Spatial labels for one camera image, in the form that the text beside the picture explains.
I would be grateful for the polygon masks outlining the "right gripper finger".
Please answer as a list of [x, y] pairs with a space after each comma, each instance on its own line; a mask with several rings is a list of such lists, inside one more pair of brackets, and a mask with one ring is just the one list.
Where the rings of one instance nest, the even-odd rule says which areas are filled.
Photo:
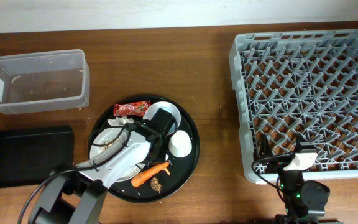
[[301, 133], [297, 133], [295, 149], [314, 149], [314, 145], [308, 142]]
[[268, 158], [268, 157], [272, 157], [273, 152], [272, 152], [271, 147], [269, 145], [269, 140], [268, 140], [266, 134], [262, 135], [260, 143], [261, 143], [261, 145], [260, 145], [260, 149], [259, 149], [258, 159], [262, 160], [262, 159], [265, 159], [265, 158]]

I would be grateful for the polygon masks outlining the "red snack wrapper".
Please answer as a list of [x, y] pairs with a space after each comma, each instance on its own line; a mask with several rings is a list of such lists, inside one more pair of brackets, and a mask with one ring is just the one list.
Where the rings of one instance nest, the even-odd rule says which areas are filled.
[[114, 116], [144, 116], [151, 106], [150, 101], [136, 101], [126, 104], [115, 104], [113, 108]]

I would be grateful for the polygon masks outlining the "white cup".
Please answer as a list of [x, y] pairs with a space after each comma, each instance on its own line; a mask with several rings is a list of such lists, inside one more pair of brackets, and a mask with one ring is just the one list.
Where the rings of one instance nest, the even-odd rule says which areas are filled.
[[168, 143], [168, 150], [175, 157], [186, 157], [190, 154], [192, 147], [189, 134], [182, 130], [178, 130]]

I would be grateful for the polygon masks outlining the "white tissue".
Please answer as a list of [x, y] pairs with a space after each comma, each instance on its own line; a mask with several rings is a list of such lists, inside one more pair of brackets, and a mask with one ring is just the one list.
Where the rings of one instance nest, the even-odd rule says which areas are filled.
[[123, 126], [126, 123], [133, 123], [134, 120], [132, 118], [128, 118], [127, 116], [115, 117], [114, 119], [108, 119], [108, 124], [110, 126]]

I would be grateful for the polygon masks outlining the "white plate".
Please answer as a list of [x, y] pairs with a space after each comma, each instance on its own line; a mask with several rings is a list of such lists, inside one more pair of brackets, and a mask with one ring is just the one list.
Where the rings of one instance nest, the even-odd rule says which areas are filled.
[[[121, 130], [121, 128], [107, 128], [107, 129], [101, 130], [101, 132], [96, 135], [95, 139], [93, 140], [93, 143], [106, 144], [106, 143], [110, 142], [111, 140], [113, 140], [117, 136], [117, 134], [120, 132], [120, 130]], [[92, 144], [90, 147], [90, 150], [89, 150], [89, 157], [93, 158], [93, 157], [97, 156], [98, 154], [105, 151], [109, 146], [111, 146], [111, 145], [94, 146]], [[123, 182], [123, 181], [132, 179], [139, 172], [141, 172], [142, 168], [144, 168], [144, 167], [145, 167], [144, 163], [138, 163], [138, 164], [130, 167], [128, 170], [125, 171], [125, 173], [123, 173], [122, 176], [120, 176], [120, 178], [117, 179], [117, 182]]]

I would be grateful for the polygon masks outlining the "brown food scrap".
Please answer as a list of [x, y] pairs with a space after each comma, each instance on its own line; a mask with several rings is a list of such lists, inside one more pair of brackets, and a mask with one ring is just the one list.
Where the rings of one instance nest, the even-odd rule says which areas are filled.
[[156, 192], [160, 192], [162, 189], [162, 185], [159, 183], [158, 178], [153, 177], [150, 181], [150, 186], [152, 188], [152, 190], [156, 191]]

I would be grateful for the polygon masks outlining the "orange carrot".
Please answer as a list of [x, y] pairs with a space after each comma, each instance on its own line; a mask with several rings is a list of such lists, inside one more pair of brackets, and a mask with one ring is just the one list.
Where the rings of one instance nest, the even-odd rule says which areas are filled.
[[141, 186], [147, 180], [152, 178], [155, 174], [166, 169], [169, 165], [170, 165], [170, 163], [168, 161], [166, 161], [162, 164], [157, 164], [157, 165], [147, 169], [146, 171], [140, 172], [139, 174], [137, 174], [135, 177], [133, 177], [131, 179], [132, 186], [133, 187]]

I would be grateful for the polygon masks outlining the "rice and food scraps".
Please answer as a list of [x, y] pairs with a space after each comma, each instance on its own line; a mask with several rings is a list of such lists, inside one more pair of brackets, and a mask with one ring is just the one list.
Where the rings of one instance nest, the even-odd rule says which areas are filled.
[[[112, 140], [113, 140], [112, 137], [101, 138], [98, 141], [98, 144], [107, 144], [108, 142], [110, 142]], [[122, 143], [124, 140], [125, 140], [124, 137], [120, 137], [118, 140], [115, 140], [114, 142], [108, 144], [107, 146], [99, 146], [98, 152], [101, 153], [101, 152], [105, 151], [106, 149], [115, 146], [116, 144]], [[120, 178], [117, 179], [117, 181], [123, 182], [126, 180], [130, 180], [135, 175], [137, 175], [141, 171], [141, 168], [144, 168], [144, 166], [145, 166], [145, 164], [141, 164], [141, 163], [133, 165], [132, 167], [128, 168], [128, 170], [126, 170], [125, 173], [123, 173], [120, 176]]]

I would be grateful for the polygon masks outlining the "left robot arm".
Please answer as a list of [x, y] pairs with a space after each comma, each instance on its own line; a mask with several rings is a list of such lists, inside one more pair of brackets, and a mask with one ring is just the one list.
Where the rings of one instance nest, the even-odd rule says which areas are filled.
[[68, 170], [53, 173], [30, 195], [40, 197], [29, 223], [97, 223], [108, 189], [131, 167], [151, 168], [132, 178], [138, 187], [169, 166], [167, 142], [181, 123], [178, 108], [168, 102], [153, 104], [142, 120], [112, 126], [116, 136], [102, 145], [104, 151]]

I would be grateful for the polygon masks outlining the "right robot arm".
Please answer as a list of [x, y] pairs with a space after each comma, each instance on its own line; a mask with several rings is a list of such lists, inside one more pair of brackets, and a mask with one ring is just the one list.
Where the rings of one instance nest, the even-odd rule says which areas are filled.
[[274, 223], [318, 223], [325, 215], [330, 189], [314, 181], [305, 181], [303, 172], [309, 169], [317, 158], [317, 148], [302, 135], [296, 137], [295, 149], [291, 152], [273, 155], [267, 135], [262, 135], [259, 155], [255, 163], [266, 165], [268, 170], [278, 174], [274, 187], [286, 214], [277, 214]]

